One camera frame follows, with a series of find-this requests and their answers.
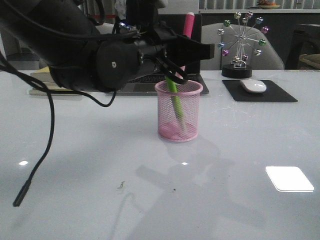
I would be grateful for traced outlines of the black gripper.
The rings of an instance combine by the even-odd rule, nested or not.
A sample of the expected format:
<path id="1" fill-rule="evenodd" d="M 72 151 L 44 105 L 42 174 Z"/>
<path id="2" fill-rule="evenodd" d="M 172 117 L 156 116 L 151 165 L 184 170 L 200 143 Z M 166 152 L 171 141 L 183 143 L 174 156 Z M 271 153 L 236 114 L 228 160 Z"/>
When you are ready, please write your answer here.
<path id="1" fill-rule="evenodd" d="M 135 32 L 124 41 L 126 75 L 159 71 L 172 75 L 181 66 L 214 58 L 214 43 L 201 43 L 176 34 L 165 22 L 159 21 L 158 9 L 167 5 L 167 0 L 126 1 L 125 23 Z"/>

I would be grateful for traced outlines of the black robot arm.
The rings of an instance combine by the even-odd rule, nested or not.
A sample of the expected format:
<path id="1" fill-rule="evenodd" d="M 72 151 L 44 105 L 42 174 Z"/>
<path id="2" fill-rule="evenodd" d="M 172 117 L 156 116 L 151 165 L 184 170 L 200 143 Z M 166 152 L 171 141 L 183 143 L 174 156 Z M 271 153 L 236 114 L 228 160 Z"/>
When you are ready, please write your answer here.
<path id="1" fill-rule="evenodd" d="M 49 67 L 53 80 L 73 91 L 112 92 L 128 82 L 161 72 L 176 76 L 180 65 L 169 53 L 178 37 L 158 21 L 154 0 L 129 0 L 126 18 L 113 33 L 101 33 L 76 0 L 3 0 L 0 25 L 28 45 Z"/>

